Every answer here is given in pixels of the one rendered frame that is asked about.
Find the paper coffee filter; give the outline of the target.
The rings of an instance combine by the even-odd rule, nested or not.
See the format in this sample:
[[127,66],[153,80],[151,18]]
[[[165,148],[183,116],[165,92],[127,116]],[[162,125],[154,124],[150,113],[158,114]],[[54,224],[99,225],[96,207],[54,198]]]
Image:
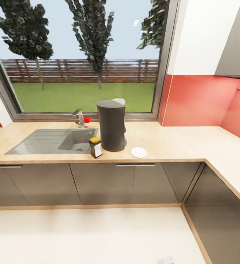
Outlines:
[[125,100],[123,99],[123,98],[121,98],[121,99],[114,99],[114,101],[117,101],[118,103],[120,103],[120,104],[122,104],[122,105],[124,105],[125,104]]

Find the saucer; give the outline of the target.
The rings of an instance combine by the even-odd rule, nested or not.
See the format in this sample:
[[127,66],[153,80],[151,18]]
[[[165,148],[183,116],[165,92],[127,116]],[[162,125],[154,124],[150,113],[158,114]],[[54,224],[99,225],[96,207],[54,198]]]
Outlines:
[[134,157],[143,158],[147,156],[147,151],[144,148],[136,147],[132,149],[131,154]]

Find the bottle of coffee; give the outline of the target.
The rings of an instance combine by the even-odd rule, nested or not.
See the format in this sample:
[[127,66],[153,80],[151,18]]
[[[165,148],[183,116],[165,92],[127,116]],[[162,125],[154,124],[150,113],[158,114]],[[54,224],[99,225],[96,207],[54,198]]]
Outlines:
[[96,159],[98,158],[99,156],[102,155],[102,152],[101,152],[101,140],[98,138],[98,137],[93,137],[90,139],[89,141],[90,145],[91,145],[91,148],[92,148],[92,151],[91,151],[91,155]]

